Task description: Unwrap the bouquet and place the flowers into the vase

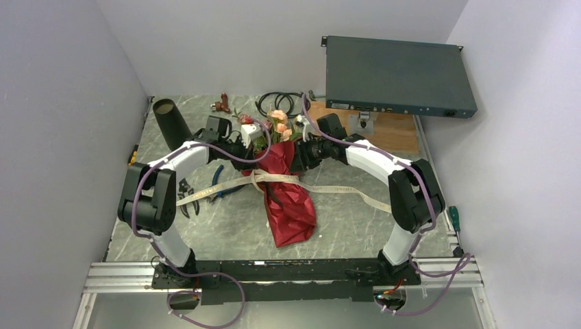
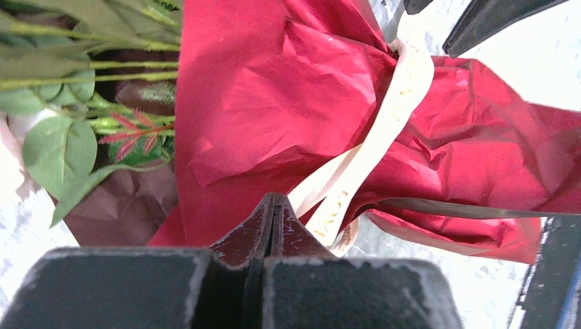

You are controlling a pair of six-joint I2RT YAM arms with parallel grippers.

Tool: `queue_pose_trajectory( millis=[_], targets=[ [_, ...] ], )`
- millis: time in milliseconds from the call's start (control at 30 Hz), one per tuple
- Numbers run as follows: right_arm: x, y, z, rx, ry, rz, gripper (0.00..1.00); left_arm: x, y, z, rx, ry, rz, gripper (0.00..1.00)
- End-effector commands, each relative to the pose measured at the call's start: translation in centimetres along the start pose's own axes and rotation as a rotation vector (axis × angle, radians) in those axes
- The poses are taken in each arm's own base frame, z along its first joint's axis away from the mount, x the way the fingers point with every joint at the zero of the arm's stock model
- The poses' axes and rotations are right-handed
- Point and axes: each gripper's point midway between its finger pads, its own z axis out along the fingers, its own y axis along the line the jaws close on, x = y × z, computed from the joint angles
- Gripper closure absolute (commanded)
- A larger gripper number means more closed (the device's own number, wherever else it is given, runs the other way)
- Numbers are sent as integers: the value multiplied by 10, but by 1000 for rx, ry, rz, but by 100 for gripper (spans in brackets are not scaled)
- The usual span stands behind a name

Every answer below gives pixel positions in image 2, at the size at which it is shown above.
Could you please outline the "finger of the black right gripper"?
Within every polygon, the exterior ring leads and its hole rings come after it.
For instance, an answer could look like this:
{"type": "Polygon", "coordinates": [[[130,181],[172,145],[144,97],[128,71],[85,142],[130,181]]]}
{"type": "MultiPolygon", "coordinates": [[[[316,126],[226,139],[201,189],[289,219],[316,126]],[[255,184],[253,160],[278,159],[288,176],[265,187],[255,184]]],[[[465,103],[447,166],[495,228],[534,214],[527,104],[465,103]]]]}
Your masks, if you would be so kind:
{"type": "Polygon", "coordinates": [[[433,0],[403,0],[404,9],[407,14],[415,15],[426,9],[433,0]]]}
{"type": "Polygon", "coordinates": [[[442,49],[457,58],[507,27],[565,0],[473,0],[457,20],[442,49]]]}

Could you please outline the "red flower bouquet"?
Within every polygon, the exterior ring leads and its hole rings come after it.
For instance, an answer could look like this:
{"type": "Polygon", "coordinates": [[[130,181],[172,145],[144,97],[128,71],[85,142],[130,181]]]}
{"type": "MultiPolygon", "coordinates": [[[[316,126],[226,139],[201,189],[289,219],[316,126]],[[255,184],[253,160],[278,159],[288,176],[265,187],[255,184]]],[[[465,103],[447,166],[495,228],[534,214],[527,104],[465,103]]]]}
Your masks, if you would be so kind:
{"type": "Polygon", "coordinates": [[[531,263],[543,217],[580,214],[580,113],[522,99],[382,1],[2,1],[1,140],[13,185],[80,245],[214,245],[270,192],[361,144],[399,54],[430,89],[352,199],[401,239],[531,263]]]}

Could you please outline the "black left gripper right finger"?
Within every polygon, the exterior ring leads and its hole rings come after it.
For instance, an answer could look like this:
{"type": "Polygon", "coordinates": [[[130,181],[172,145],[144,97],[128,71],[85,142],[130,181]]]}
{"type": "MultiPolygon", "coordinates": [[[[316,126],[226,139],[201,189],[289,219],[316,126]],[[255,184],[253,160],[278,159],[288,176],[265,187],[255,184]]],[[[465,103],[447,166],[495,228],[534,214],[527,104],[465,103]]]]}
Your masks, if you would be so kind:
{"type": "Polygon", "coordinates": [[[263,265],[262,328],[461,328],[448,281],[425,260],[335,258],[313,243],[288,198],[278,195],[263,265]]]}

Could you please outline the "beige ribbon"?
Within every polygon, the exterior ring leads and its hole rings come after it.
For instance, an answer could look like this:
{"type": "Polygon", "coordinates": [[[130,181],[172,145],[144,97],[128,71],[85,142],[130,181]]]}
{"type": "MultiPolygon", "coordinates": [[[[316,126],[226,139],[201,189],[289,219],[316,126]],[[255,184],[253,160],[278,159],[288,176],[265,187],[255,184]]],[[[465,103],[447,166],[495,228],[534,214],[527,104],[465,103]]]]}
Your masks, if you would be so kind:
{"type": "Polygon", "coordinates": [[[434,64],[423,41],[398,37],[391,47],[399,59],[364,141],[328,161],[288,195],[298,217],[315,210],[306,229],[334,256],[343,256],[358,234],[357,220],[340,229],[354,195],[423,101],[434,77],[434,64]]]}

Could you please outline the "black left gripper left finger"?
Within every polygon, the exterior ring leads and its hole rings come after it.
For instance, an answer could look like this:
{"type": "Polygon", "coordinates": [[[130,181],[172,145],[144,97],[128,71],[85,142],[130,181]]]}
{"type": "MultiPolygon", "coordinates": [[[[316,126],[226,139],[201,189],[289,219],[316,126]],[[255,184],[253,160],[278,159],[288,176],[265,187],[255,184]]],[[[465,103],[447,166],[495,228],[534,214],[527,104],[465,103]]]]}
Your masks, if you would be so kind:
{"type": "Polygon", "coordinates": [[[277,195],[207,249],[61,247],[26,273],[2,328],[261,328],[277,195]]]}

